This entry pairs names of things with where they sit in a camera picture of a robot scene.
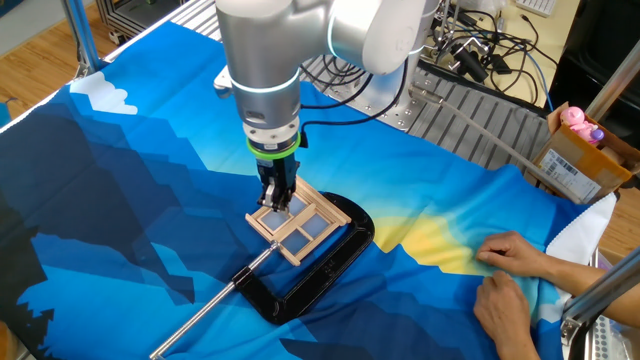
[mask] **blue tablecloth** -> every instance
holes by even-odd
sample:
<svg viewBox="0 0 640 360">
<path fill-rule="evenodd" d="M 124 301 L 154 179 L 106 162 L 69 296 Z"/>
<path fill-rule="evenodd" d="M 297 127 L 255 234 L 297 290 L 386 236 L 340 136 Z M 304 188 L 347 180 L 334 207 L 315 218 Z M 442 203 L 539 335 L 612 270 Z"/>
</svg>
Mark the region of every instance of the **blue tablecloth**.
<svg viewBox="0 0 640 360">
<path fill-rule="evenodd" d="M 144 358 L 267 246 L 244 220 L 255 159 L 212 86 L 224 65 L 222 45 L 167 23 L 0 134 L 0 320 L 40 358 Z M 331 102 L 306 83 L 302 99 Z M 168 359 L 497 358 L 472 313 L 492 272 L 475 250 L 507 230 L 544 250 L 585 207 L 379 122 L 308 135 L 299 174 L 362 206 L 375 243 L 301 318 L 271 325 L 234 294 Z M 259 274 L 284 291 L 336 236 Z M 541 356 L 560 359 L 558 319 L 538 316 L 556 290 L 517 281 Z"/>
</svg>

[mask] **wire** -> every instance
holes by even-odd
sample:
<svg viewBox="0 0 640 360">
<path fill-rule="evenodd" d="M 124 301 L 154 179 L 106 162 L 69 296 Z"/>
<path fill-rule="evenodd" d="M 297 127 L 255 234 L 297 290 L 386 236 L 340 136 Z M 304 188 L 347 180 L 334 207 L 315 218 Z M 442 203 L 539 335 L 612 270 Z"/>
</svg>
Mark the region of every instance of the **wire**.
<svg viewBox="0 0 640 360">
<path fill-rule="evenodd" d="M 343 77 L 343 79 L 347 76 L 352 76 L 352 75 L 356 75 L 361 71 L 361 69 L 356 68 L 354 65 L 350 65 L 347 67 L 346 70 L 344 69 L 339 69 L 338 65 L 336 64 L 336 58 L 333 57 L 333 59 L 331 59 L 330 63 L 333 64 L 333 67 L 336 69 L 337 72 L 334 72 L 333 70 L 331 70 L 331 67 L 329 66 L 329 64 L 327 63 L 327 55 L 323 55 L 322 56 L 322 63 L 324 64 L 325 69 L 327 70 L 327 72 L 329 72 L 331 75 L 335 75 L 335 76 L 341 76 Z"/>
<path fill-rule="evenodd" d="M 502 89 L 500 89 L 500 88 L 498 87 L 498 85 L 496 85 L 496 83 L 494 82 L 493 74 L 494 74 L 495 69 L 493 69 L 493 68 L 491 68 L 491 69 L 487 68 L 487 70 L 490 70 L 490 71 L 491 71 L 491 78 L 490 78 L 490 79 L 491 79 L 491 83 L 493 84 L 493 87 L 495 87 L 495 88 L 496 88 L 496 90 L 498 90 L 498 91 L 500 91 L 500 92 L 503 92 L 503 93 L 504 93 L 505 91 L 504 91 L 504 90 L 502 90 Z M 534 86 L 533 86 L 533 91 L 534 91 L 534 93 L 533 93 L 533 94 L 534 94 L 534 95 L 533 95 L 533 99 L 531 100 L 531 104 L 535 105 L 535 104 L 538 102 L 538 97 L 539 97 L 539 94 L 538 94 L 538 85 L 537 85 L 537 84 L 538 84 L 538 82 L 536 81 L 536 78 L 535 78 L 533 75 L 531 75 L 531 73 L 530 73 L 530 72 L 528 72 L 528 71 L 526 71 L 526 70 L 515 70 L 515 69 L 511 69 L 511 71 L 520 72 L 520 73 L 523 73 L 523 74 L 525 74 L 525 75 L 529 76 L 529 78 L 531 79 L 531 81 L 532 81 L 532 82 L 533 82 L 533 84 L 534 84 Z"/>
<path fill-rule="evenodd" d="M 310 77 L 313 81 L 318 82 L 322 85 L 326 85 L 326 86 L 342 86 L 342 85 L 349 85 L 351 83 L 354 83 L 356 81 L 358 81 L 358 79 L 362 78 L 366 72 L 362 72 L 360 73 L 358 76 L 354 77 L 353 79 L 350 79 L 348 81 L 342 81 L 342 82 L 338 82 L 338 83 L 333 83 L 333 82 L 326 82 L 324 80 L 320 80 L 318 77 L 316 77 L 315 75 L 313 75 L 306 67 L 304 67 L 304 65 L 300 65 L 300 69 L 302 70 L 302 72 L 304 72 L 308 77 Z"/>
<path fill-rule="evenodd" d="M 351 95 L 349 98 L 342 100 L 339 103 L 335 103 L 335 104 L 331 104 L 331 105 L 300 105 L 301 109 L 333 109 L 333 108 L 337 108 L 340 107 L 342 105 L 346 105 L 350 102 L 352 102 L 353 100 L 355 100 L 358 96 L 360 96 L 364 90 L 367 88 L 367 86 L 369 86 L 369 83 L 371 82 L 371 79 L 373 79 L 373 74 L 370 74 L 367 77 L 367 80 L 364 82 L 364 84 L 362 84 L 362 86 L 360 87 L 360 89 L 353 95 Z"/>
<path fill-rule="evenodd" d="M 529 57 L 529 59 L 533 61 L 533 64 L 538 68 L 538 72 L 540 72 L 540 78 L 542 79 L 542 87 L 544 88 L 544 92 L 547 95 L 547 103 L 549 104 L 549 109 L 553 111 L 553 104 L 551 104 L 551 97 L 549 96 L 549 88 L 547 88 L 547 82 L 544 79 L 544 74 L 542 73 L 542 69 L 540 68 L 540 65 L 538 65 L 538 62 L 536 61 L 536 59 L 534 59 L 533 56 L 531 56 L 531 54 L 529 54 L 528 52 L 526 54 Z"/>
<path fill-rule="evenodd" d="M 389 110 L 391 110 L 396 103 L 400 100 L 400 97 L 402 96 L 402 92 L 404 91 L 404 86 L 406 83 L 406 79 L 407 79 L 407 74 L 409 72 L 409 59 L 407 58 L 404 61 L 404 71 L 402 74 L 402 80 L 400 81 L 400 88 L 398 89 L 398 93 L 396 94 L 396 96 L 393 98 L 393 101 L 391 102 L 391 104 L 389 104 L 387 107 L 385 107 L 384 109 L 382 109 L 380 112 L 373 114 L 371 116 L 368 116 L 364 119 L 360 119 L 360 120 L 353 120 L 353 121 L 307 121 L 304 124 L 302 124 L 302 127 L 300 128 L 300 134 L 302 136 L 302 142 L 304 145 L 308 145 L 306 138 L 307 138 L 307 134 L 305 132 L 305 128 L 309 125 L 326 125 L 326 126 L 347 126 L 347 125 L 358 125 L 358 124 L 363 124 L 366 122 L 369 122 L 371 120 L 375 120 L 378 117 L 384 115 L 385 113 L 387 113 Z"/>
<path fill-rule="evenodd" d="M 536 30 L 536 27 L 533 26 L 533 23 L 531 22 L 531 20 L 529 20 L 529 18 L 527 17 L 527 15 L 525 14 L 520 14 L 520 17 L 522 18 L 522 20 L 526 21 L 527 23 L 529 23 L 529 25 L 531 26 L 531 29 L 533 30 L 533 32 L 536 34 L 536 39 L 533 41 L 533 46 L 538 45 L 538 40 L 540 39 L 540 34 L 538 34 L 538 30 Z"/>
<path fill-rule="evenodd" d="M 460 27 L 461 29 L 463 29 L 463 31 L 465 31 L 465 32 L 467 32 L 467 33 L 469 33 L 469 34 L 471 34 L 471 36 L 473 36 L 473 35 L 474 35 L 474 34 L 473 34 L 473 32 L 472 32 L 471 30 L 469 30 L 469 29 L 465 28 L 464 26 L 459 25 L 459 24 L 456 24 L 456 25 L 457 25 L 458 27 Z M 526 75 L 528 75 L 528 76 L 531 78 L 531 80 L 533 81 L 534 88 L 535 88 L 535 89 L 534 89 L 535 95 L 534 95 L 534 99 L 533 99 L 533 101 L 532 101 L 532 104 L 534 104 L 534 105 L 535 105 L 535 104 L 538 102 L 538 96 L 539 96 L 539 94 L 538 94 L 537 81 L 535 81 L 535 78 L 533 77 L 533 75 L 531 75 L 531 73 L 529 73 L 528 71 L 525 71 L 525 70 L 524 70 L 524 63 L 525 63 L 525 60 L 526 60 L 527 56 L 529 56 L 530 58 L 532 58 L 532 59 L 533 59 L 533 57 L 531 57 L 531 55 L 529 54 L 529 51 L 527 50 L 526 45 L 531 45 L 531 46 L 532 46 L 532 49 L 533 49 L 533 48 L 535 47 L 535 44 L 538 42 L 538 38 L 539 38 L 538 31 L 535 29 L 535 27 L 533 26 L 533 24 L 531 24 L 531 23 L 530 23 L 530 25 L 531 25 L 531 27 L 533 28 L 534 32 L 536 33 L 536 40 L 534 41 L 534 44 L 529 43 L 528 41 L 526 41 L 526 39 L 522 39 L 522 40 L 524 40 L 524 41 L 523 41 L 523 44 L 522 44 L 522 43 L 518 43 L 517 41 L 514 41 L 514 40 L 512 40 L 512 39 L 507 39 L 507 40 L 510 40 L 511 42 L 513 42 L 514 44 L 513 44 L 513 45 L 512 45 L 512 46 L 511 46 L 511 47 L 510 47 L 510 48 L 505 52 L 505 54 L 504 54 L 504 55 L 502 55 L 502 58 L 504 59 L 505 57 L 507 57 L 507 56 L 511 56 L 511 55 L 514 55 L 514 54 L 516 54 L 516 53 L 517 53 L 517 52 L 519 52 L 519 51 L 522 51 L 522 52 L 524 53 L 524 54 L 523 54 L 523 56 L 522 56 L 522 62 L 521 62 L 521 64 L 520 64 L 520 69 L 519 69 L 519 70 L 514 70 L 514 69 L 512 69 L 512 70 L 511 70 L 511 71 L 515 71 L 515 72 L 517 72 L 517 73 L 518 73 L 518 76 L 516 76 L 516 79 L 515 79 L 515 80 L 514 80 L 514 81 L 513 81 L 509 86 L 507 86 L 505 89 L 501 89 L 501 88 L 500 88 L 500 87 L 495 83 L 495 79 L 493 78 L 493 75 L 494 75 L 494 73 L 495 73 L 495 69 L 494 69 L 494 68 L 491 68 L 491 69 L 488 69 L 488 70 L 490 70 L 490 71 L 491 71 L 491 72 L 490 72 L 490 74 L 489 74 L 489 75 L 490 75 L 489 77 L 490 77 L 490 80 L 491 80 L 491 84 L 494 86 L 494 88 L 495 88 L 496 90 L 498 90 L 498 91 L 500 91 L 500 92 L 502 92 L 502 93 L 505 93 L 506 91 L 508 91 L 509 89 L 511 89 L 511 88 L 512 88 L 512 87 L 513 87 L 513 86 L 514 86 L 514 85 L 515 85 L 515 84 L 520 80 L 520 77 L 521 77 L 521 75 L 522 75 L 522 74 L 526 74 Z M 516 47 L 520 47 L 520 49 L 514 52 L 513 50 L 514 50 Z M 537 63 L 535 63 L 535 62 L 534 62 L 534 64 L 538 67 L 538 71 L 541 71 L 541 70 L 540 70 L 539 65 L 538 65 Z M 544 75 L 542 75 L 542 72 L 541 72 L 540 74 L 541 74 L 541 78 L 543 79 L 543 82 L 544 82 Z M 547 94 L 547 99 L 549 99 L 548 91 L 547 91 L 547 88 L 546 88 L 546 83 L 544 84 L 544 89 L 545 89 L 545 93 Z"/>
</svg>

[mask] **metal rod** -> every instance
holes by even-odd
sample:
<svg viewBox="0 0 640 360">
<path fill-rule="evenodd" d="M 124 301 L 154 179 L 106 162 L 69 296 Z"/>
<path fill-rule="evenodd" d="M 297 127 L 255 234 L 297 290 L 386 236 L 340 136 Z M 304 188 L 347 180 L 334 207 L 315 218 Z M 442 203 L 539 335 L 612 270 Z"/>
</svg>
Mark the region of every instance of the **metal rod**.
<svg viewBox="0 0 640 360">
<path fill-rule="evenodd" d="M 104 63 L 98 56 L 82 0 L 62 0 L 62 8 L 78 48 L 78 60 L 80 61 L 78 73 L 86 76 L 100 71 L 104 67 Z"/>
<path fill-rule="evenodd" d="M 248 267 L 252 271 L 257 269 L 260 265 L 262 265 L 267 260 L 267 258 L 269 258 L 269 256 L 275 250 L 279 248 L 280 248 L 280 244 L 274 241 L 273 243 L 271 243 L 271 246 L 265 251 L 263 251 L 262 254 L 260 254 L 260 256 L 258 256 L 255 260 L 253 260 L 251 264 L 248 265 Z M 203 317 L 205 317 L 205 315 L 207 315 L 207 313 L 211 311 L 211 309 L 213 309 L 214 306 L 218 305 L 222 301 L 222 299 L 224 299 L 227 295 L 229 295 L 235 288 L 236 288 L 236 285 L 233 283 L 233 281 L 228 283 L 227 286 L 225 286 L 222 289 L 222 291 L 220 291 L 216 296 L 214 296 L 213 299 L 211 299 L 202 309 L 200 309 L 200 311 L 198 311 L 195 315 L 193 315 L 193 317 L 191 317 L 189 321 L 187 321 L 184 325 L 182 325 L 182 327 L 180 327 L 178 331 L 173 333 L 173 335 L 171 335 L 171 337 L 169 337 L 164 343 L 162 343 L 162 345 L 160 345 L 160 347 L 157 348 L 156 351 L 151 353 L 151 355 L 149 355 L 149 359 L 151 360 L 162 359 L 163 358 L 162 355 L 164 355 L 164 353 L 167 352 L 167 350 L 169 350 L 173 345 L 175 345 L 175 343 L 177 343 L 178 340 L 180 340 L 184 336 L 184 334 L 187 333 L 187 331 L 191 330 L 191 328 L 194 327 L 198 323 L 198 321 L 200 321 Z"/>
<path fill-rule="evenodd" d="M 640 247 L 622 259 L 565 307 L 563 319 L 584 322 L 600 314 L 614 300 L 640 283 Z"/>
<path fill-rule="evenodd" d="M 611 76 L 585 113 L 595 121 L 602 120 L 614 101 L 640 71 L 640 40 Z"/>
<path fill-rule="evenodd" d="M 473 121 L 473 119 L 471 119 L 467 114 L 458 110 L 458 108 L 456 108 L 455 106 L 444 101 L 444 98 L 442 96 L 434 94 L 431 91 L 426 90 L 417 84 L 412 84 L 410 91 L 411 91 L 411 95 L 414 97 L 421 98 L 427 102 L 435 103 L 451 110 L 456 114 L 458 118 L 461 118 L 469 126 L 478 130 L 480 134 L 482 134 L 483 136 L 486 136 L 489 139 L 489 141 L 496 144 L 497 146 L 502 148 L 504 151 L 509 153 L 509 155 L 513 156 L 518 161 L 520 161 L 522 165 L 524 165 L 529 171 L 534 173 L 540 180 L 546 181 L 549 185 L 561 191 L 563 195 L 565 195 L 569 200 L 573 201 L 574 203 L 582 204 L 582 200 L 580 200 L 577 196 L 575 196 L 565 186 L 560 184 L 560 182 L 558 182 L 556 179 L 552 178 L 551 176 L 547 175 L 544 171 L 540 170 L 537 166 L 531 163 L 531 161 L 529 161 L 524 156 L 520 155 L 519 152 L 515 151 L 511 146 L 507 145 L 504 141 L 500 140 L 497 136 L 493 135 L 489 130 L 483 128 L 482 126 L 480 126 L 480 124 Z"/>
</svg>

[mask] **metal bracket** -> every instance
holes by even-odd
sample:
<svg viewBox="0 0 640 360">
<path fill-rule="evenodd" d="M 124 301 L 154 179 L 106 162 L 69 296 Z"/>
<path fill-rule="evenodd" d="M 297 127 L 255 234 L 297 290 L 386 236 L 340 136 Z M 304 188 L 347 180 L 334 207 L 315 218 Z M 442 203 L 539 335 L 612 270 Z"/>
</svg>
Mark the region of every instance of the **metal bracket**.
<svg viewBox="0 0 640 360">
<path fill-rule="evenodd" d="M 562 337 L 562 345 L 571 345 L 576 332 L 580 328 L 580 323 L 573 319 L 566 319 L 560 326 L 560 336 Z"/>
</svg>

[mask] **black cable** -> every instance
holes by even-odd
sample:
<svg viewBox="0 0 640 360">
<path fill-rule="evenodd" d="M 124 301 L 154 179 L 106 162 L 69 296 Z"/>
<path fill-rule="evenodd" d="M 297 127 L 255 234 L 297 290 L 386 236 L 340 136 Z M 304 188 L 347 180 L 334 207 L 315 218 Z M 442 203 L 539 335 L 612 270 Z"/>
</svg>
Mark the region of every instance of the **black cable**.
<svg viewBox="0 0 640 360">
<path fill-rule="evenodd" d="M 520 50 L 523 52 L 523 54 L 522 54 L 522 62 L 520 63 L 520 71 L 518 72 L 518 75 L 517 75 L 517 76 L 516 76 L 516 78 L 513 80 L 513 82 L 512 82 L 511 84 L 509 84 L 509 86 L 507 86 L 506 88 L 504 88 L 504 90 L 500 90 L 500 89 L 498 88 L 498 90 L 500 90 L 500 91 L 502 91 L 502 92 L 507 92 L 507 91 L 509 91 L 509 89 L 511 89 L 511 88 L 512 88 L 512 87 L 513 87 L 513 86 L 518 82 L 518 80 L 520 80 L 520 76 L 522 76 L 522 71 L 524 70 L 524 64 L 525 64 L 525 62 L 527 61 L 527 54 L 528 54 L 528 51 L 527 51 L 527 49 L 520 49 Z M 517 53 L 517 52 L 514 52 L 514 53 L 512 53 L 512 54 L 509 54 L 509 51 L 507 51 L 507 54 L 503 55 L 503 56 L 502 56 L 502 59 L 504 59 L 504 58 L 505 58 L 505 57 L 507 57 L 507 56 L 514 55 L 514 54 L 516 54 L 516 53 Z"/>
<path fill-rule="evenodd" d="M 520 17 L 522 18 L 522 20 L 526 21 L 527 23 L 529 23 L 529 26 L 531 26 L 531 29 L 533 30 L 533 32 L 536 34 L 536 39 L 533 41 L 533 46 L 538 45 L 538 40 L 540 39 L 540 34 L 538 34 L 538 30 L 536 29 L 535 26 L 533 26 L 533 23 L 531 22 L 531 20 L 529 20 L 529 18 L 527 17 L 527 15 L 525 14 L 520 14 Z"/>
<path fill-rule="evenodd" d="M 535 104 L 538 102 L 538 85 L 537 85 L 537 84 L 538 84 L 538 82 L 536 81 L 535 77 L 534 77 L 533 75 L 531 75 L 531 73 L 530 73 L 530 72 L 528 72 L 527 70 L 511 70 L 511 71 L 521 72 L 521 73 L 523 73 L 523 74 L 525 74 L 525 75 L 529 76 L 529 78 L 531 79 L 531 81 L 533 82 L 533 85 L 534 85 L 534 87 L 533 87 L 533 89 L 534 89 L 534 96 L 533 96 L 533 100 L 531 101 L 531 103 L 535 105 Z M 493 86 L 494 86 L 496 89 L 498 89 L 498 86 L 497 86 L 495 83 L 493 83 Z"/>
<path fill-rule="evenodd" d="M 331 70 L 331 67 L 330 67 L 330 66 L 329 66 L 329 64 L 327 63 L 327 55 L 323 55 L 323 56 L 322 56 L 322 63 L 324 64 L 325 70 L 327 70 L 327 72 L 329 72 L 331 75 L 334 75 L 334 76 L 340 76 L 340 77 L 342 77 L 343 79 L 344 79 L 345 77 L 352 76 L 352 75 L 356 75 L 356 74 L 358 74 L 359 72 L 364 71 L 364 70 L 360 70 L 360 69 L 356 68 L 354 65 L 349 65 L 349 66 L 347 66 L 347 69 L 346 69 L 346 70 L 339 69 L 339 68 L 338 68 L 338 65 L 336 64 L 336 58 L 334 57 L 334 58 L 333 58 L 333 59 L 331 59 L 331 61 L 330 61 L 330 63 L 332 63 L 332 64 L 334 65 L 334 68 L 335 68 L 335 69 L 336 69 L 336 71 L 337 71 L 337 72 L 334 72 L 333 70 Z"/>
<path fill-rule="evenodd" d="M 480 14 L 490 18 L 491 21 L 493 21 L 493 28 L 496 30 L 496 32 L 498 31 L 498 23 L 496 22 L 496 18 L 493 15 L 489 14 L 488 12 L 479 11 L 479 10 L 464 10 L 464 9 L 461 9 L 460 12 L 463 14 Z"/>
<path fill-rule="evenodd" d="M 362 78 L 366 74 L 366 72 L 363 71 L 362 73 L 360 73 L 358 76 L 354 77 L 353 79 L 350 79 L 350 80 L 347 80 L 347 81 L 343 81 L 343 82 L 338 82 L 338 83 L 330 83 L 330 82 L 326 82 L 324 80 L 320 80 L 319 78 L 317 78 L 307 68 L 305 68 L 304 65 L 300 65 L 300 69 L 302 70 L 302 72 L 307 74 L 307 76 L 310 77 L 313 81 L 318 82 L 318 83 L 320 83 L 322 85 L 326 85 L 326 86 L 349 85 L 351 83 L 354 83 L 354 82 L 358 81 L 358 79 Z"/>
<path fill-rule="evenodd" d="M 369 83 L 371 82 L 371 79 L 373 79 L 373 74 L 370 74 L 367 77 L 367 80 L 364 82 L 364 84 L 362 84 L 362 86 L 360 87 L 360 89 L 358 91 L 356 91 L 355 94 L 351 95 L 349 98 L 342 100 L 339 103 L 335 103 L 335 104 L 331 104 L 331 105 L 300 105 L 301 109 L 333 109 L 333 108 L 337 108 L 340 107 L 342 105 L 346 105 L 350 102 L 352 102 L 353 100 L 355 100 L 358 96 L 360 96 L 365 89 L 367 88 L 367 86 L 369 86 Z"/>
<path fill-rule="evenodd" d="M 482 32 L 490 32 L 490 33 L 492 32 L 492 33 L 494 33 L 494 34 L 498 35 L 499 37 L 503 37 L 503 38 L 504 38 L 504 40 L 509 40 L 509 41 L 511 41 L 512 43 L 514 43 L 514 44 L 519 44 L 519 45 L 521 45 L 521 46 L 524 46 L 524 44 L 529 45 L 529 46 L 531 46 L 531 49 L 529 49 L 529 50 L 527 50 L 527 51 L 529 51 L 529 52 L 533 52 L 533 50 L 535 50 L 535 51 L 539 52 L 539 53 L 540 53 L 540 55 L 544 56 L 544 57 L 545 57 L 545 58 L 547 58 L 549 61 L 551 61 L 551 62 L 552 62 L 556 67 L 558 67 L 558 62 L 557 62 L 557 61 L 555 61 L 551 56 L 547 55 L 545 52 L 543 52 L 542 50 L 540 50 L 540 49 L 537 47 L 537 44 L 536 44 L 536 45 L 532 44 L 532 43 L 530 42 L 530 40 L 528 40 L 528 39 L 524 39 L 524 38 L 517 37 L 517 36 L 514 36 L 514 35 L 510 35 L 510 34 L 505 34 L 505 33 L 499 33 L 499 32 L 495 32 L 495 31 L 491 31 L 491 30 L 486 30 L 486 29 L 478 30 L 478 29 L 474 28 L 474 30 L 479 31 L 479 32 L 480 32 L 480 36 L 484 37 L 484 38 L 485 38 L 485 39 L 487 39 L 487 40 L 490 40 L 490 39 L 489 39 L 486 35 L 484 35 Z"/>
<path fill-rule="evenodd" d="M 404 71 L 402 74 L 402 80 L 400 82 L 400 89 L 398 89 L 398 93 L 396 94 L 396 96 L 393 98 L 393 101 L 391 102 L 391 104 L 389 104 L 387 107 L 385 107 L 384 109 L 382 109 L 380 112 L 368 116 L 364 119 L 360 119 L 360 120 L 353 120 L 353 121 L 307 121 L 304 124 L 302 124 L 302 127 L 300 128 L 300 135 L 302 136 L 302 144 L 300 146 L 302 147 L 306 147 L 307 144 L 307 134 L 305 132 L 305 128 L 309 125 L 326 125 L 326 126 L 347 126 L 347 125 L 358 125 L 358 124 L 364 124 L 368 121 L 377 119 L 378 117 L 386 114 L 389 110 L 391 110 L 396 103 L 400 100 L 400 97 L 402 96 L 402 92 L 404 91 L 404 86 L 406 83 L 406 79 L 407 79 L 407 73 L 409 72 L 409 59 L 407 58 L 404 61 Z"/>
</svg>

